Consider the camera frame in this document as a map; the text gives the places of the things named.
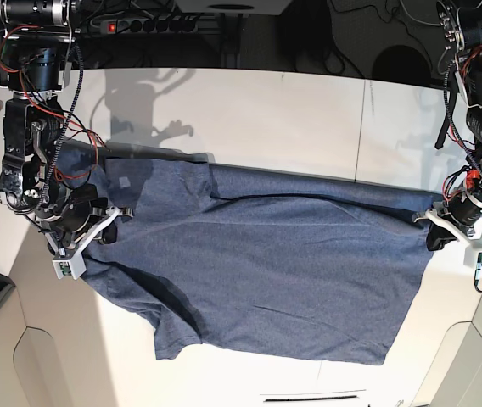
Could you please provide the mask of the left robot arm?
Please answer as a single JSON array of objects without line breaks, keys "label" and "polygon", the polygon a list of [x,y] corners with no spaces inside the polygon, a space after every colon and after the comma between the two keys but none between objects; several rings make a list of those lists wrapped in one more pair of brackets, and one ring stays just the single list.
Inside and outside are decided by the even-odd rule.
[{"label": "left robot arm", "polygon": [[451,137],[466,154],[466,164],[446,178],[443,199],[426,246],[441,250],[461,236],[472,237],[482,217],[482,1],[439,1],[436,11],[446,40],[454,52],[444,73],[444,119],[438,140]]}]

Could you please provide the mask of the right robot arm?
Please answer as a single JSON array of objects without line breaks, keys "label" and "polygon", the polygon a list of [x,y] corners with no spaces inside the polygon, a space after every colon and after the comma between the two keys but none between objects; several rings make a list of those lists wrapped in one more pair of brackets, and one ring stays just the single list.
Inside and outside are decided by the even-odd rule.
[{"label": "right robot arm", "polygon": [[[0,19],[5,30],[0,86],[13,93],[3,116],[1,202],[34,222],[59,257],[94,240],[113,242],[115,217],[132,212],[112,208],[90,184],[104,143],[73,108],[58,102],[71,65],[83,66],[76,42],[80,2],[1,1]],[[68,176],[58,167],[68,131],[90,142],[90,165],[80,175]]]}]

